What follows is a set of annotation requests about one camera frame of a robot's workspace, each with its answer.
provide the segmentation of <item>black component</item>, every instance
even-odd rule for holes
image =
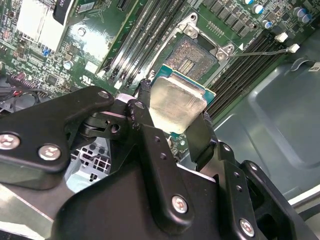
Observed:
[[[245,13],[241,13],[241,15],[239,16],[239,19],[242,21],[246,17],[247,17],[247,15]]]
[[[127,99],[114,101],[91,86],[0,118],[0,131],[21,139],[17,148],[0,150],[2,183],[17,184],[14,176],[19,186],[53,187],[73,146],[110,139],[112,174],[64,204],[51,240],[317,239],[255,163],[239,164],[231,147],[218,141],[206,112],[186,137],[198,171],[214,179],[178,168],[147,106]],[[61,157],[38,161],[44,143],[57,146]],[[50,176],[43,169],[51,169]]]
[[[296,24],[296,25],[294,25],[294,26],[292,27],[292,30],[295,31],[295,32],[298,32],[299,29],[300,29],[299,24]]]
[[[210,11],[218,14],[220,12],[220,10],[223,8],[223,5],[221,2],[217,1],[211,8]]]
[[[253,23],[253,21],[251,19],[248,19],[248,21],[246,21],[245,25],[247,25],[248,27],[250,27],[250,25]]]
[[[78,91],[80,88],[78,88],[77,86],[71,85],[70,86],[70,92],[74,92],[74,91]]]
[[[214,2],[216,2],[217,0],[204,0],[203,1],[203,5],[205,5],[208,9],[211,8],[212,4],[214,4]]]
[[[259,37],[244,51],[273,52],[285,47],[275,41],[268,30],[264,30]],[[216,93],[214,104],[206,111],[211,118],[216,118],[236,98],[246,94],[250,85],[265,72],[282,54],[245,56],[236,59],[225,73],[210,87]]]
[[[226,24],[228,24],[229,26],[231,26],[232,24],[234,24],[234,22],[237,20],[237,17],[233,14],[231,14],[228,19],[225,21]]]
[[[53,18],[61,25],[65,24],[68,17],[68,9],[72,0],[57,0],[53,10]]]
[[[276,18],[276,15],[272,11],[269,12],[269,14],[266,16],[266,19],[268,19],[269,21],[272,21],[275,18]]]
[[[233,14],[237,14],[237,12],[240,11],[240,8],[238,8],[237,6],[232,10]]]
[[[227,8],[229,8],[232,5],[232,1],[229,0],[224,4]]]
[[[117,4],[117,8],[124,12],[125,10],[127,10],[129,4],[130,4],[131,0],[119,0],[118,4]]]
[[[52,75],[49,75],[48,78],[46,79],[46,82],[48,84],[51,84],[51,85],[56,85],[56,82],[58,81],[58,79],[55,77],[55,76],[52,76]]]
[[[229,10],[227,8],[223,8],[222,11],[219,13],[218,17],[222,20],[226,19],[226,17],[229,15]]]
[[[114,102],[111,94],[101,97],[98,93],[102,90],[90,86],[1,118],[0,132],[18,136],[20,144],[10,151],[0,150],[0,182],[37,190],[58,185],[69,165],[70,145],[81,122]],[[39,157],[39,148],[48,144],[60,149],[57,160]]]
[[[287,21],[290,18],[290,15],[286,12],[281,18],[283,21]]]
[[[275,9],[273,10],[273,12],[276,14],[279,10],[280,10],[280,7],[276,6]]]

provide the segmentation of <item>silver screw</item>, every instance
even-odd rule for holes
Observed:
[[[135,105],[136,105],[138,108],[140,108],[140,109],[144,109],[144,108],[145,108],[144,105],[143,105],[141,102],[139,102],[139,101],[136,101],[136,102],[135,102]]]
[[[251,167],[253,170],[255,170],[255,171],[257,171],[257,170],[258,170],[257,166],[256,166],[256,165],[254,165],[253,163],[250,163],[250,167]]]
[[[38,154],[43,160],[54,161],[60,157],[61,151],[56,146],[44,145],[40,147]]]
[[[13,134],[0,135],[0,149],[11,150],[20,145],[20,139]]]
[[[104,99],[108,99],[109,98],[109,95],[106,91],[100,91],[98,92],[98,95]]]
[[[180,214],[185,214],[188,210],[186,201],[180,196],[173,196],[172,205],[174,209]]]
[[[251,238],[253,238],[255,236],[254,228],[252,227],[251,223],[248,222],[246,219],[244,219],[244,218],[240,219],[240,226],[247,236],[249,236]]]
[[[231,151],[231,148],[227,145],[227,144],[223,144],[223,147],[225,150],[227,150],[228,152]]]
[[[223,60],[225,59],[225,55],[223,53],[218,53],[217,58],[218,60]]]

